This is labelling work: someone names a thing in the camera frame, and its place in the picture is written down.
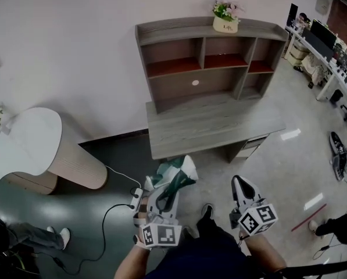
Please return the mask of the person's left hand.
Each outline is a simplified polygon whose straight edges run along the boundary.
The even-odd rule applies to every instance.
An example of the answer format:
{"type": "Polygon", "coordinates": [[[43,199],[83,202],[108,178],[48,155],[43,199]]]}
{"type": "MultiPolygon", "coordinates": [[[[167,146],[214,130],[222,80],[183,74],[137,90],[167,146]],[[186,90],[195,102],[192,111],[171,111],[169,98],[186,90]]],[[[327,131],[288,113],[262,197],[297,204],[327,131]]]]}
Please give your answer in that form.
{"type": "Polygon", "coordinates": [[[146,225],[147,204],[148,204],[148,197],[145,196],[141,199],[139,209],[133,216],[133,222],[136,227],[146,225]]]}

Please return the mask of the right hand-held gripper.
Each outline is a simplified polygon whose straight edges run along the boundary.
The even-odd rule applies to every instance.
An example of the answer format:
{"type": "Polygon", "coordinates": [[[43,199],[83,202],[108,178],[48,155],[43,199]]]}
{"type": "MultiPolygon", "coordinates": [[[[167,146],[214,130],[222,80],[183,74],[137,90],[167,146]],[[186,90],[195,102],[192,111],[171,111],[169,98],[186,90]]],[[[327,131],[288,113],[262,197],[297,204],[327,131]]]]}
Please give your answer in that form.
{"type": "Polygon", "coordinates": [[[267,231],[278,221],[274,206],[262,198],[258,187],[245,177],[232,178],[232,194],[237,203],[237,208],[230,213],[232,229],[239,227],[251,237],[267,231]]]}

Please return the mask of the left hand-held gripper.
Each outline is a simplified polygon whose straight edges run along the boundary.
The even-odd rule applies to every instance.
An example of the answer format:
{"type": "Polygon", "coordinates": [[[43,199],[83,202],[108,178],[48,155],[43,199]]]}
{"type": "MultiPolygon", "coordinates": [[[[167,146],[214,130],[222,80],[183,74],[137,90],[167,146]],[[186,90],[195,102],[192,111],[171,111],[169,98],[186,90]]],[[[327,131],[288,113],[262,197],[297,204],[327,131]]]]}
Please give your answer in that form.
{"type": "Polygon", "coordinates": [[[170,248],[178,245],[182,230],[176,219],[179,190],[188,184],[189,177],[183,171],[174,176],[168,187],[167,184],[154,187],[152,178],[146,176],[146,225],[140,226],[142,243],[146,248],[170,248]]]}

